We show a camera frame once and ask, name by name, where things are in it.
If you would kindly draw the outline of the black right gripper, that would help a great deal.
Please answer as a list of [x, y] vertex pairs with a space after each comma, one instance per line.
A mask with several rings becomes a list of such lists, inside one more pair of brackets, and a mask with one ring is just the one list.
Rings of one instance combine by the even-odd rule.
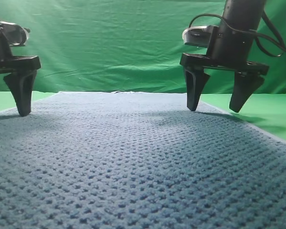
[[[238, 113], [249, 97], [264, 83], [269, 67], [248, 61], [266, 1], [228, 0], [220, 24], [214, 29], [206, 54], [183, 53], [180, 64], [184, 68], [204, 67], [235, 71], [234, 88], [229, 109]], [[184, 70], [186, 105], [191, 111], [198, 107], [200, 96], [210, 76], [204, 69]]]

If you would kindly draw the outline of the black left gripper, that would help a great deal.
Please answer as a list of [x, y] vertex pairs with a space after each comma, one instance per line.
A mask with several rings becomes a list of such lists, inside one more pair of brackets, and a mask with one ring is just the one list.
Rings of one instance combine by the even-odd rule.
[[38, 56], [13, 55], [12, 47], [0, 28], [0, 74], [10, 73], [3, 80], [13, 95], [19, 115], [27, 116], [31, 113], [33, 85], [41, 62]]

